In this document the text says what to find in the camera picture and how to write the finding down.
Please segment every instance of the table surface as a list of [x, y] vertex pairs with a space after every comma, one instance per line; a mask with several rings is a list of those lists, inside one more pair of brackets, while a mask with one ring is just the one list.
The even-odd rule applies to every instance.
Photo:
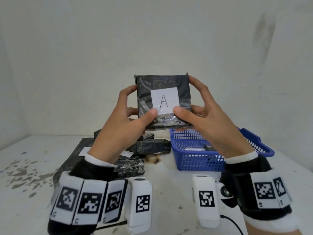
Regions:
[[[48, 204], [53, 193], [52, 176], [69, 157], [81, 136], [30, 136], [0, 151], [0, 231], [3, 235], [47, 234]], [[313, 173], [276, 151], [268, 158], [279, 170], [291, 193], [292, 209], [303, 235], [313, 231]], [[218, 230], [197, 226], [192, 201], [192, 174], [207, 174], [217, 181], [218, 172], [178, 171], [172, 153], [146, 163], [145, 177], [153, 186], [152, 223], [144, 234], [204, 235], [239, 234], [228, 220]], [[242, 215], [230, 211], [245, 234]], [[95, 235], [127, 234], [125, 225], [95, 232]]]

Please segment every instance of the blue basket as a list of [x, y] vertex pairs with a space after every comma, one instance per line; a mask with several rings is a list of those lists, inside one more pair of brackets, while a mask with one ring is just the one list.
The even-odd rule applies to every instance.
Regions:
[[[265, 157], [274, 156], [275, 152], [263, 144], [259, 136], [243, 128], [239, 129], [250, 145]], [[222, 171], [224, 158], [216, 151], [187, 151], [186, 148], [203, 148], [210, 145], [202, 135], [193, 129], [175, 131], [170, 129], [171, 142], [174, 151], [177, 169], [180, 171]]]

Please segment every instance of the white cuff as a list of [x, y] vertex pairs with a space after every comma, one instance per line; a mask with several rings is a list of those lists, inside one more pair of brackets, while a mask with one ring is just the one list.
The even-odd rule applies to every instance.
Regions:
[[293, 214], [287, 214], [283, 218], [271, 221], [256, 220], [245, 214], [243, 216], [245, 221], [253, 227], [271, 233], [290, 233], [298, 229], [298, 219]]
[[97, 165], [97, 166], [101, 166], [101, 167], [117, 167], [114, 164], [108, 163], [108, 162], [104, 162], [101, 161], [97, 158], [94, 158], [93, 156], [86, 154], [85, 155], [85, 160], [93, 165]]
[[256, 151], [253, 151], [246, 155], [241, 155], [241, 156], [237, 156], [233, 158], [224, 158], [224, 160], [227, 164], [235, 164], [235, 163], [240, 163], [240, 162], [247, 162], [257, 157], [258, 157], [258, 153]]

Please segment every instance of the wall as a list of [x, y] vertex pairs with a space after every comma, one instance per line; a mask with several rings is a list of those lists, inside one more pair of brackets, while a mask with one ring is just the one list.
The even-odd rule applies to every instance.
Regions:
[[238, 126], [309, 169], [311, 11], [311, 0], [0, 0], [32, 134], [92, 135], [134, 74], [189, 72]]
[[28, 136], [0, 25], [0, 150]]

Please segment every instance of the black cable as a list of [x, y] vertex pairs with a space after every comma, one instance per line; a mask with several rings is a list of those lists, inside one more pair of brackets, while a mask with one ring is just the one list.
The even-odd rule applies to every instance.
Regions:
[[108, 227], [121, 226], [121, 225], [124, 225], [124, 224], [127, 224], [127, 220], [122, 221], [122, 222], [119, 222], [119, 223], [115, 223], [115, 224], [103, 226], [103, 227], [97, 227], [97, 228], [95, 229], [95, 231], [96, 231], [96, 230], [100, 230], [100, 229], [104, 229], [104, 228], [108, 228]]
[[235, 221], [233, 221], [231, 218], [225, 216], [225, 215], [221, 215], [221, 218], [226, 218], [229, 221], [231, 221], [234, 225], [236, 225], [236, 227], [238, 228], [239, 232], [241, 233], [241, 235], [244, 235], [243, 232], [241, 231], [240, 227], [235, 223]]

